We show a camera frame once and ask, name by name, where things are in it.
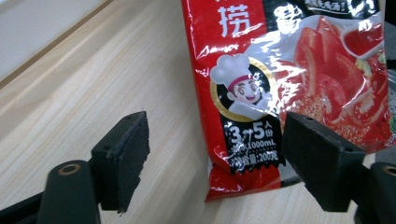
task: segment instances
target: red sauce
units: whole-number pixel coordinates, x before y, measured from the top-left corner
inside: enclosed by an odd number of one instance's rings
[[[354,30],[344,37],[346,47],[356,55],[363,55],[381,43],[382,26],[380,23],[373,25],[370,30]]]

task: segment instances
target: black object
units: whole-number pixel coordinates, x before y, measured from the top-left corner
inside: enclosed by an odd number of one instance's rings
[[[289,112],[282,154],[324,211],[358,205],[356,223],[396,223],[396,165],[362,165],[365,152],[320,122]]]
[[[92,150],[49,172],[44,192],[0,211],[0,223],[100,223],[103,210],[126,212],[149,154],[146,112],[121,119]]]

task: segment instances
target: cartoon face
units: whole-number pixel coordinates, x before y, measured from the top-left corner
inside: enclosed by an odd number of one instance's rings
[[[227,96],[232,101],[239,101],[247,104],[254,104],[260,100],[260,89],[253,79],[247,79],[236,83],[233,91],[229,91]]]

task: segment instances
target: plastic packaging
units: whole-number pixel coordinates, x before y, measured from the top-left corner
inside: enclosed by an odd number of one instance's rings
[[[295,183],[280,151],[287,111],[323,122],[368,153],[392,144],[377,1],[182,6],[211,161],[207,201]]]

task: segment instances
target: cartoon chef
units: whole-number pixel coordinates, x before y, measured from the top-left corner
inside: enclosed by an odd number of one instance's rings
[[[259,87],[260,81],[253,78],[249,66],[249,58],[244,54],[222,55],[211,69],[210,78],[227,88],[227,97],[233,101],[230,112],[257,120],[269,110],[272,96]]]

